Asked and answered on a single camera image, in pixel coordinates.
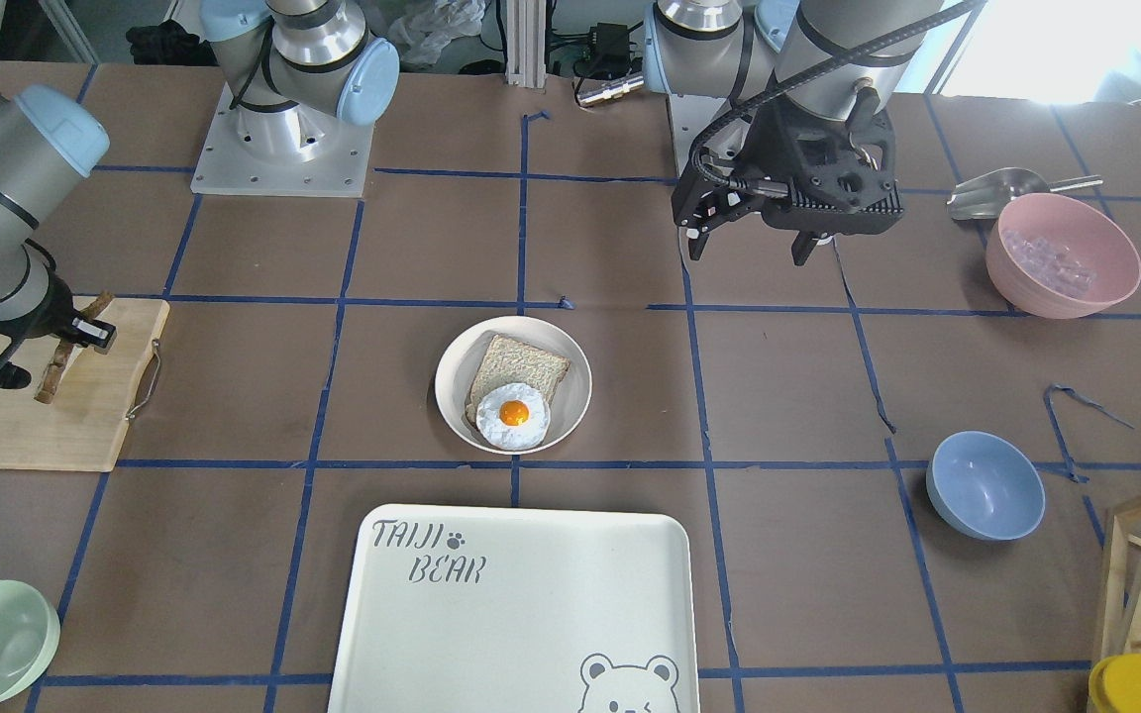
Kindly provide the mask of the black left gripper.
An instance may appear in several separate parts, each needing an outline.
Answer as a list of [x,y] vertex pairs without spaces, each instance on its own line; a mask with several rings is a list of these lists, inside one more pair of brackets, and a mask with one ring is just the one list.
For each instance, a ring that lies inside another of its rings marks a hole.
[[715,161],[706,145],[697,156],[714,175],[746,188],[710,181],[697,167],[685,167],[672,195],[672,217],[683,229],[689,260],[702,258],[725,222],[752,213],[772,229],[798,230],[792,241],[795,266],[806,266],[834,234],[879,235],[901,220],[904,198],[887,110],[856,108],[850,119],[837,121],[816,118],[783,96],[738,119],[747,119],[748,132],[728,165]]

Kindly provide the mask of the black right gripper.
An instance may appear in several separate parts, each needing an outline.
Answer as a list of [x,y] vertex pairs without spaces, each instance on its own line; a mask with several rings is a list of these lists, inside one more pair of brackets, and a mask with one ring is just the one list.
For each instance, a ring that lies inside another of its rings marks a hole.
[[37,308],[17,319],[0,321],[0,389],[22,389],[31,384],[27,368],[14,363],[19,348],[32,339],[55,337],[60,345],[107,354],[118,329],[110,322],[83,316],[73,307],[73,295],[63,279],[52,279]]

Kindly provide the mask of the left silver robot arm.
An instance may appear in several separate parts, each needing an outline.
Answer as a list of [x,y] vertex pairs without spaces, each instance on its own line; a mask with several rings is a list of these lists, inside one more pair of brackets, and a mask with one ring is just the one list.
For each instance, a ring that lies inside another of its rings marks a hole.
[[924,37],[977,1],[657,1],[644,84],[721,108],[685,149],[672,220],[698,260],[715,230],[756,214],[792,232],[801,265],[822,241],[901,220],[887,102]]

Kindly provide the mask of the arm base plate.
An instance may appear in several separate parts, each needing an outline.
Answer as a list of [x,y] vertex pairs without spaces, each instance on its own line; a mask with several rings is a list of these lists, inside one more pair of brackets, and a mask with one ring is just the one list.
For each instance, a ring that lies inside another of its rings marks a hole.
[[[669,118],[672,132],[672,149],[674,149],[674,175],[680,176],[688,164],[691,141],[696,139],[706,125],[717,118],[728,113],[730,104],[721,96],[699,96],[689,94],[667,95]],[[741,153],[748,132],[747,119],[737,119],[733,125],[720,130],[706,141],[715,161],[728,165],[730,159]]]
[[348,125],[309,107],[230,108],[222,87],[191,191],[227,197],[362,198],[373,125]]

